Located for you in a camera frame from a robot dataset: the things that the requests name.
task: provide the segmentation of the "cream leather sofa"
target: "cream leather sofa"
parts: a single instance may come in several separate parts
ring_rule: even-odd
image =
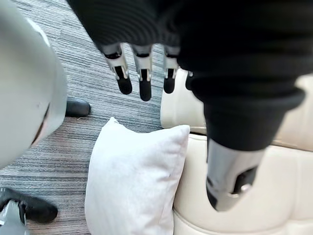
[[[185,88],[186,77],[180,69],[161,106],[164,128],[188,124],[192,132],[174,201],[174,235],[313,235],[313,77],[298,79],[305,102],[287,114],[253,188],[227,212],[216,212],[207,199],[203,105]]]

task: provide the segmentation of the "gray carpet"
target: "gray carpet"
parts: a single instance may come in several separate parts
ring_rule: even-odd
[[[143,102],[139,98],[129,47],[126,53],[133,93],[122,95],[104,58],[65,0],[14,0],[14,3],[47,34],[65,68],[68,95],[88,101],[92,112],[85,118],[66,118],[54,134],[14,164],[0,170],[0,185],[45,198],[57,205],[59,215],[55,222],[29,224],[33,234],[87,235],[85,188],[89,158],[101,127],[114,116],[137,132],[161,128],[162,48],[156,46],[153,52],[153,97],[149,102]]]

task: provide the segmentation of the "white pillow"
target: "white pillow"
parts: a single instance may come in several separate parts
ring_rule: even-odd
[[[172,235],[187,125],[136,133],[113,117],[93,148],[85,199],[92,235]]]

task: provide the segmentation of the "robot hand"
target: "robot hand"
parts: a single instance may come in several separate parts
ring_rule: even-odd
[[[67,1],[122,93],[132,88],[121,42],[133,49],[145,101],[151,97],[151,45],[164,45],[167,93],[178,65],[191,71],[188,88],[204,103],[208,200],[218,211],[233,207],[251,188],[285,113],[304,99],[294,82],[312,71],[312,31],[304,27],[311,15],[298,16],[301,4],[268,1]]]

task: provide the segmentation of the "white robot body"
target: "white robot body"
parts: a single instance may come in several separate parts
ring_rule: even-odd
[[[62,65],[46,35],[9,0],[0,2],[0,22],[3,168],[62,124],[67,85]]]

